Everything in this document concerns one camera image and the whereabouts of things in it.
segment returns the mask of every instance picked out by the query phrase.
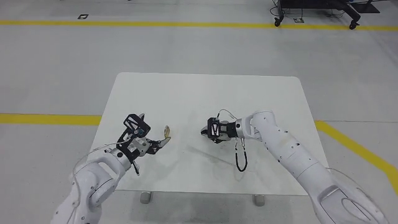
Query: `yellow floor line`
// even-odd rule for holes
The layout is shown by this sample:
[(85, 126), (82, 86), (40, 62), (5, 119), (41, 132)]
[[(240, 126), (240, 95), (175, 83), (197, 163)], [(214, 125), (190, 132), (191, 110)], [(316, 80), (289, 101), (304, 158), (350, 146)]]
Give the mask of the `yellow floor line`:
[[(5, 114), (0, 113), (0, 124), (66, 124), (77, 126), (97, 126), (100, 124), (100, 115), (52, 115), (52, 114)], [(345, 136), (337, 129), (333, 128), (324, 121), (315, 121), (318, 131), (322, 131), (335, 139), (346, 148), (353, 151), (378, 169), (382, 170), (389, 179), (392, 188), (398, 195), (398, 170), (383, 160), (381, 157), (373, 154), (356, 141)]]
[(343, 133), (339, 132), (337, 129), (333, 128), (329, 124), (324, 121), (316, 121), (315, 126), (318, 131), (322, 131), (325, 134), (329, 135), (331, 138), (338, 141), (340, 144), (344, 145), (346, 148), (353, 151), (358, 156), (362, 157), (369, 163), (376, 166), (378, 169), (382, 170), (389, 179), (392, 188), (398, 195), (398, 170), (392, 164), (389, 164), (381, 157), (375, 155), (371, 151), (367, 150), (362, 145), (358, 144), (351, 138), (345, 136)]
[(51, 114), (7, 114), (0, 113), (0, 124), (69, 124), (76, 126), (97, 126), (98, 115), (51, 115)]
[[(276, 29), (273, 23), (245, 22), (128, 22), (128, 21), (30, 21), (0, 20), (0, 26), (75, 26), (75, 27), (199, 27)], [(281, 24), (280, 29), (349, 30), (347, 25)], [(356, 30), (398, 31), (398, 26), (357, 26)]]

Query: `floor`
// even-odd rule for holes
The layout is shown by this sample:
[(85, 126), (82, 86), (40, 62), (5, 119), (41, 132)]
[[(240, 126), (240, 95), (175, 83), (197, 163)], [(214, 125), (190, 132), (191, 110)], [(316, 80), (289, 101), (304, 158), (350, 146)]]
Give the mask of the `floor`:
[[(394, 26), (398, 1), (375, 3), (361, 26)], [(0, 0), (0, 20), (270, 23), (271, 0)], [(304, 10), (296, 28), (0, 25), (0, 113), (101, 115), (119, 72), (298, 77), (315, 120), (398, 166), (397, 31), (338, 30), (349, 19)], [(294, 24), (291, 11), (284, 24)], [(314, 28), (311, 26), (331, 26)], [(48, 223), (96, 126), (0, 124), (0, 216)], [(391, 223), (398, 198), (385, 173), (319, 132), (329, 165), (375, 199)], [(307, 197), (118, 191), (100, 223), (318, 223)]]

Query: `white table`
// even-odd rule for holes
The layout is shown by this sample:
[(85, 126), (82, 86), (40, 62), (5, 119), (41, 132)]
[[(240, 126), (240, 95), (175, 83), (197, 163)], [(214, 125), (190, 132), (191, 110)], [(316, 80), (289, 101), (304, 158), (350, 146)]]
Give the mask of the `white table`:
[[(214, 144), (200, 135), (207, 119), (221, 108), (237, 118), (256, 110), (274, 111), (277, 124), (328, 166), (302, 86), (295, 77), (120, 73), (91, 149), (116, 142), (125, 130), (123, 121), (128, 114), (145, 113), (145, 122), (152, 128), (148, 138), (162, 139), (164, 126), (169, 125), (172, 139), (155, 156), (138, 158), (141, 175), (129, 170), (118, 190), (306, 195), (262, 143), (246, 141), (248, 168), (239, 172), (234, 141)], [(231, 121), (225, 113), (220, 119)], [(100, 154), (95, 152), (90, 158)], [(243, 166), (243, 153), (239, 155)]]

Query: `table leg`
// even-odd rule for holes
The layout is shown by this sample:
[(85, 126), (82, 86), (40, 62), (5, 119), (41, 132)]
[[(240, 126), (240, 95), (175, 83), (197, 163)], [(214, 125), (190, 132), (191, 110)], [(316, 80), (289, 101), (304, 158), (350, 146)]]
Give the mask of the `table leg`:
[(152, 200), (152, 192), (141, 192), (140, 203), (148, 204)]
[(264, 204), (266, 204), (266, 199), (265, 199), (264, 195), (253, 195), (253, 203), (257, 207), (262, 207), (262, 206), (264, 206)]

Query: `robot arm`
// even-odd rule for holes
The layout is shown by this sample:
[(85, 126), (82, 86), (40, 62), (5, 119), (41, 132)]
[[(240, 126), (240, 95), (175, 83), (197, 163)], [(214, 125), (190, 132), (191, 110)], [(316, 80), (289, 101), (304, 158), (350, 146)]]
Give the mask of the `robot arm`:
[[(133, 165), (137, 175), (138, 157), (156, 154), (169, 141), (169, 127), (165, 128), (165, 139), (153, 141), (146, 138), (150, 127), (144, 115), (130, 114), (124, 121), (126, 130), (119, 138), (116, 148), (105, 149), (104, 154), (74, 170), (72, 190), (56, 209), (51, 224), (96, 224), (101, 217), (101, 204), (116, 190), (120, 179)], [(111, 177), (100, 163), (107, 165), (115, 174)]]
[(322, 224), (388, 223), (379, 207), (359, 187), (338, 180), (287, 130), (278, 127), (271, 111), (257, 111), (233, 123), (210, 118), (201, 133), (215, 143), (231, 138), (262, 142), (308, 193)]

